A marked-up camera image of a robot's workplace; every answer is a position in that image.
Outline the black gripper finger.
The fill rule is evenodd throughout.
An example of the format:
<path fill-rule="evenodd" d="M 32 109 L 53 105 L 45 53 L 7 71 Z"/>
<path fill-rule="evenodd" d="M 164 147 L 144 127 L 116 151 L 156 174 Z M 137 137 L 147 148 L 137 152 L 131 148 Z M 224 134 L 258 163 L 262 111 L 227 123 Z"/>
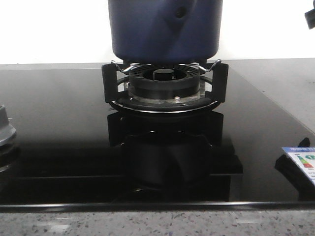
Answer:
<path fill-rule="evenodd" d="M 315 9 L 305 13 L 305 19 L 309 29 L 315 28 Z"/>

